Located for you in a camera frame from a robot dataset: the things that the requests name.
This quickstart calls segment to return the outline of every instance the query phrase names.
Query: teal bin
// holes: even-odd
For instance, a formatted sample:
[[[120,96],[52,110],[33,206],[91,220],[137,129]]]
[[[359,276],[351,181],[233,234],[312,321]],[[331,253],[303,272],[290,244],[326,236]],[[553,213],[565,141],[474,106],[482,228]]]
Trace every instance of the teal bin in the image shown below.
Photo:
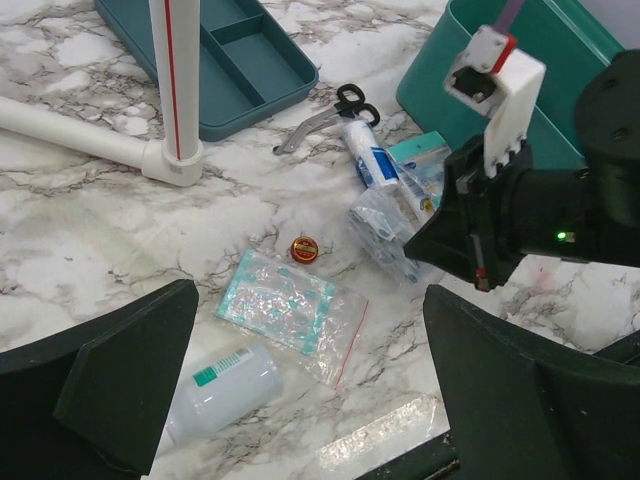
[[[506,0],[450,0],[398,87],[398,103],[423,131],[438,131],[452,149],[481,133],[487,119],[443,89],[456,55],[472,33],[498,18]],[[623,50],[577,0],[529,0],[510,33],[518,47],[547,65],[529,128],[536,168],[584,166],[573,108],[587,84]]]

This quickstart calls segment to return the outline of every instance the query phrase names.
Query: plastic tray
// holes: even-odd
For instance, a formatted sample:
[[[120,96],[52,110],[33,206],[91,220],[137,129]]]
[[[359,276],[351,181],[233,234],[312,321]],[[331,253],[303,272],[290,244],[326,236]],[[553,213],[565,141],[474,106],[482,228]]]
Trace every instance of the plastic tray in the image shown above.
[[[452,149],[481,133],[487,120],[443,90],[444,79],[471,32],[492,24],[506,0],[451,0],[397,92],[424,130],[437,130]],[[573,108],[584,87],[622,46],[577,0],[530,0],[513,24],[518,46],[547,65],[529,140],[537,168],[579,168]]]
[[[157,84],[148,0],[95,0]],[[318,70],[257,0],[202,0],[200,138],[218,141],[302,101]]]

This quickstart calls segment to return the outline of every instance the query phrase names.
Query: white pipe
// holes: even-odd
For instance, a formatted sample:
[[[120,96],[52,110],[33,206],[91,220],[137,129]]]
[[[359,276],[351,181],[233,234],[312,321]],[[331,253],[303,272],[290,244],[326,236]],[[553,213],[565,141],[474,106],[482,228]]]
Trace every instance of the white pipe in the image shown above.
[[[142,168],[144,140],[0,97],[0,128]]]
[[[199,140],[200,0],[149,0],[165,149],[189,161]]]

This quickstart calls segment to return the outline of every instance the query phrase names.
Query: scissors handle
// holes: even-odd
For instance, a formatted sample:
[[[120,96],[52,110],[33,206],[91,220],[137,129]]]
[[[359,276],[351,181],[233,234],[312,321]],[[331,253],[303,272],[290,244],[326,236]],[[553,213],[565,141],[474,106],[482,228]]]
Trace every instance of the scissors handle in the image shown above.
[[[338,113],[342,113],[347,110],[351,110],[358,105],[362,105],[366,98],[364,96],[364,92],[353,83],[347,83],[346,85],[342,85],[338,87],[338,100],[334,106]]]
[[[356,105],[355,107],[351,108],[351,110],[341,113],[341,116],[348,117],[348,118],[356,118],[362,112],[367,112],[371,114],[371,116],[373,117],[373,119],[369,121],[370,127],[375,127],[380,123],[380,112],[376,107],[374,107],[370,103],[363,103],[362,105]]]

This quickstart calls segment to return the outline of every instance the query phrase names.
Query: bottle label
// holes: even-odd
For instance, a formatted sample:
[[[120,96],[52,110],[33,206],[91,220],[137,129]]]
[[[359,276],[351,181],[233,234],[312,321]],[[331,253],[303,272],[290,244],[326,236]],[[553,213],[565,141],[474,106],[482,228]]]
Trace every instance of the bottle label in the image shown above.
[[[246,362],[253,356],[253,352],[248,348],[241,348],[236,350],[228,357],[224,357],[218,360],[213,365],[209,365],[207,368],[203,368],[193,376],[196,381],[196,385],[204,387],[207,383],[212,382],[224,372],[231,370],[236,365],[240,365],[242,362]]]

